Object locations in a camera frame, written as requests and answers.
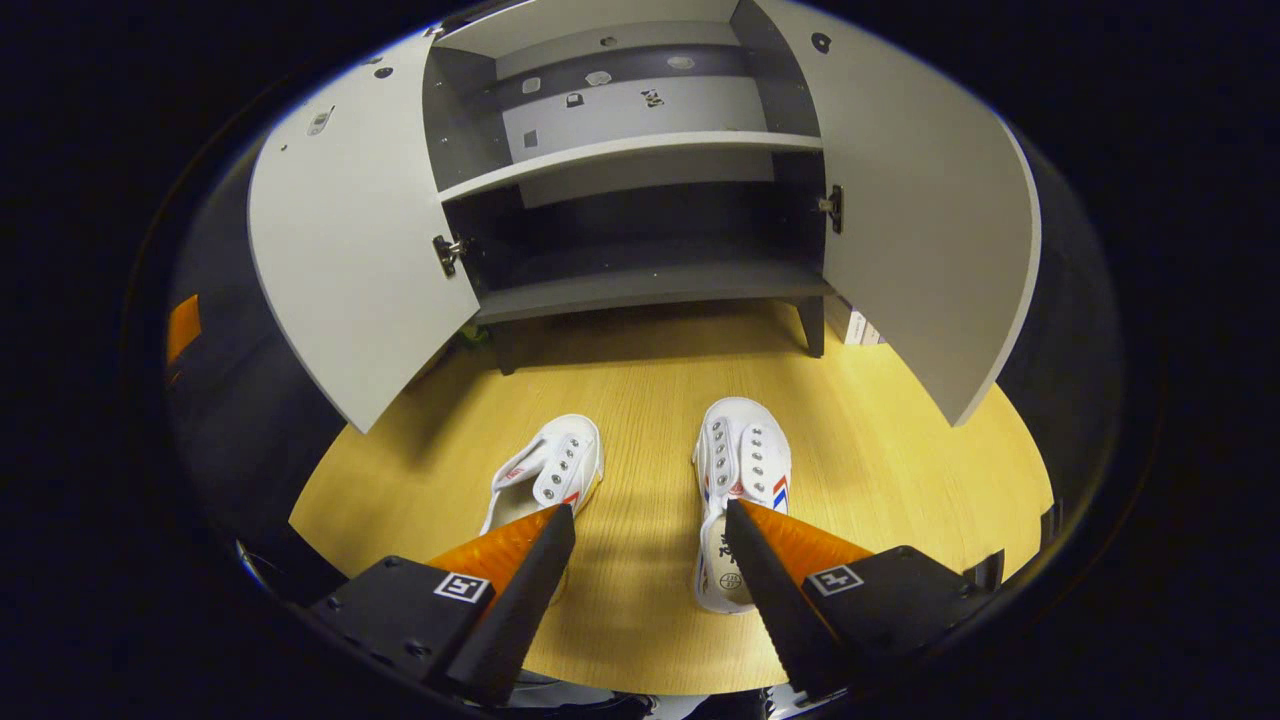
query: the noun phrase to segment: black background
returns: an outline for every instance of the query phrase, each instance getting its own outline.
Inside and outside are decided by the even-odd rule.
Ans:
[[[379,715],[404,701],[273,619],[124,445],[115,356],[165,193],[238,109],[356,58],[425,1],[10,4],[4,528],[8,698],[29,714]],[[1276,675],[1262,492],[1277,427],[1275,10],[1258,4],[883,3],[859,24],[1018,124],[1073,182],[1130,320],[1166,338],[1164,437],[1093,571],[983,664],[901,691],[896,716],[1252,716]]]

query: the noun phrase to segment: canvas shoe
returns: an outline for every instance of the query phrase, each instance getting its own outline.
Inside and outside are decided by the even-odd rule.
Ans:
[[[494,473],[480,534],[559,502],[567,502],[577,516],[602,482],[600,430],[582,415],[561,415]]]
[[[694,466],[703,496],[694,596],[712,612],[749,612],[755,605],[724,537],[724,510],[736,498],[786,514],[791,446],[763,405],[726,397],[703,416],[694,443]]]

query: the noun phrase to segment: gray shelf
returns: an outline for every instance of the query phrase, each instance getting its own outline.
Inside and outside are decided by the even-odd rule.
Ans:
[[[653,265],[492,291],[472,320],[480,325],[634,305],[801,299],[835,292],[815,270],[776,259]]]

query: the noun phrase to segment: shoe tongue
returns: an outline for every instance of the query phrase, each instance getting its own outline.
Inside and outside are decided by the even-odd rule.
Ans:
[[[494,484],[494,489],[508,488],[513,484],[522,483],[530,478],[534,478],[547,466],[547,459],[552,456],[550,443],[541,442],[538,443],[529,455],[520,459],[506,475],[502,477]]]

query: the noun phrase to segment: orange object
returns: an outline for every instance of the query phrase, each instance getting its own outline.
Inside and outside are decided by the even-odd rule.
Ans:
[[[192,295],[169,313],[169,351],[165,365],[172,365],[197,337],[200,337],[200,296]]]
[[[489,580],[493,583],[493,602],[497,602],[516,575],[516,570],[525,562],[529,550],[538,542],[543,528],[550,521],[552,512],[558,509],[559,505],[553,505],[489,530],[426,564],[440,570]]]
[[[820,570],[870,557],[873,553],[808,523],[801,523],[754,502],[741,502],[773,555],[782,561],[791,582],[799,588],[804,579]]]

